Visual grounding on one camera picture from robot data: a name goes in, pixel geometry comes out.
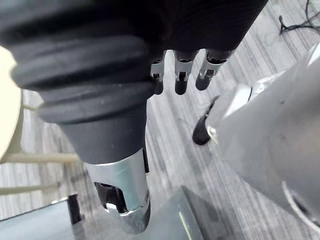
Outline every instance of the black wire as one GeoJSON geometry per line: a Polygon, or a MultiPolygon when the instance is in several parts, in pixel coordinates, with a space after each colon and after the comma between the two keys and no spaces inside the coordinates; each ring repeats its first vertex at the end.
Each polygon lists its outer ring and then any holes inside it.
{"type": "Polygon", "coordinates": [[[320,11],[318,11],[312,17],[309,17],[309,4],[310,4],[310,0],[307,0],[306,4],[305,4],[305,9],[304,9],[306,21],[304,21],[301,24],[295,24],[295,25],[291,25],[291,26],[286,26],[284,24],[283,17],[281,15],[279,16],[279,21],[280,21],[280,24],[281,24],[281,26],[280,26],[281,27],[280,34],[285,33],[285,32],[289,32],[289,31],[295,30],[295,29],[301,29],[301,28],[314,29],[314,30],[316,30],[318,32],[318,34],[320,34],[320,25],[316,26],[312,22],[312,20],[315,19],[320,14],[320,11]]]}

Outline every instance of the silver metal joint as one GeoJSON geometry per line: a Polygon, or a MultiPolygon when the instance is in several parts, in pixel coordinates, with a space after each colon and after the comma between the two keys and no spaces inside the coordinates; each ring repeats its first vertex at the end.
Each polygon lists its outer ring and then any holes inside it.
{"type": "Polygon", "coordinates": [[[117,162],[85,167],[106,212],[127,233],[142,233],[151,212],[143,150],[117,162]]]}
{"type": "Polygon", "coordinates": [[[228,57],[234,51],[217,51],[213,49],[206,49],[205,56],[199,70],[195,86],[202,91],[207,89],[211,79],[217,74],[220,67],[227,61],[228,57]]]}
{"type": "Polygon", "coordinates": [[[166,52],[163,52],[162,58],[154,61],[151,64],[150,76],[155,81],[154,93],[159,95],[164,90],[164,73],[165,73],[165,56],[166,52]]]}
{"type": "Polygon", "coordinates": [[[198,51],[174,53],[174,74],[175,74],[175,92],[182,95],[186,92],[188,86],[188,78],[194,64],[195,56],[198,51]]]}

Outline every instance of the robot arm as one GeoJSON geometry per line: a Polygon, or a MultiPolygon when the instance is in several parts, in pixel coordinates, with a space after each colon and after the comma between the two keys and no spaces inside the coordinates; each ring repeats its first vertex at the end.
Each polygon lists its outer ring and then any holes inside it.
{"type": "Polygon", "coordinates": [[[320,44],[270,86],[240,84],[221,96],[223,103],[218,99],[210,113],[221,118],[208,121],[209,134],[233,170],[318,232],[319,76],[320,44]]]}
{"type": "Polygon", "coordinates": [[[165,50],[175,91],[207,49],[196,82],[208,87],[267,0],[2,0],[0,45],[12,78],[39,92],[40,117],[58,124],[85,163],[102,206],[129,233],[150,218],[147,99],[163,90],[165,50]]]}

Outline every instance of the metal fingertip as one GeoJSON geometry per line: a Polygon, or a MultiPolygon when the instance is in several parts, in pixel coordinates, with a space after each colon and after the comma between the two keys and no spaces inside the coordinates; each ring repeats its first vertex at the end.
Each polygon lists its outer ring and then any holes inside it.
{"type": "Polygon", "coordinates": [[[198,77],[196,78],[195,81],[195,87],[196,89],[198,89],[199,91],[203,91],[206,90],[208,88],[210,84],[210,79],[205,77],[204,79],[200,78],[200,76],[198,75],[198,77]]]}

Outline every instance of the robotic hand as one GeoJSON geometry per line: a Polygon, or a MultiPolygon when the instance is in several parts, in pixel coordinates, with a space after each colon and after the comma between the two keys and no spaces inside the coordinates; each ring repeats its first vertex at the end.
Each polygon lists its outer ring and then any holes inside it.
{"type": "Polygon", "coordinates": [[[196,80],[204,90],[266,2],[2,0],[0,45],[17,62],[16,84],[43,98],[38,114],[71,141],[103,208],[137,234],[151,214],[146,106],[163,90],[165,50],[174,50],[181,95],[206,49],[196,80]]]}

